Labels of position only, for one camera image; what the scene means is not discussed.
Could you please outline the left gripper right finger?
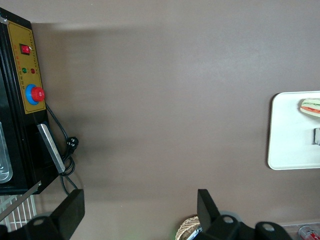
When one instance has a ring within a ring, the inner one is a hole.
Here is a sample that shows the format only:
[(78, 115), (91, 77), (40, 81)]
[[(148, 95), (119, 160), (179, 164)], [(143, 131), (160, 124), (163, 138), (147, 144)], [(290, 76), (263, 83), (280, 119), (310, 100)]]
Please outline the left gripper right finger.
[(250, 239), (250, 228), (229, 212), (221, 213), (207, 189), (197, 191), (197, 216), (202, 227), (198, 240)]

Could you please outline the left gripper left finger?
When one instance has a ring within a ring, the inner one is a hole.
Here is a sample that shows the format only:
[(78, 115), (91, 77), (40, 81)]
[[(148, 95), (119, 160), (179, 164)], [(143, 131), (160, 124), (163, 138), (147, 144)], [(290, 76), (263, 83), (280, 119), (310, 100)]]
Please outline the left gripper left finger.
[(48, 216), (39, 216), (24, 228), (27, 240), (69, 240), (85, 216), (83, 189), (73, 190)]

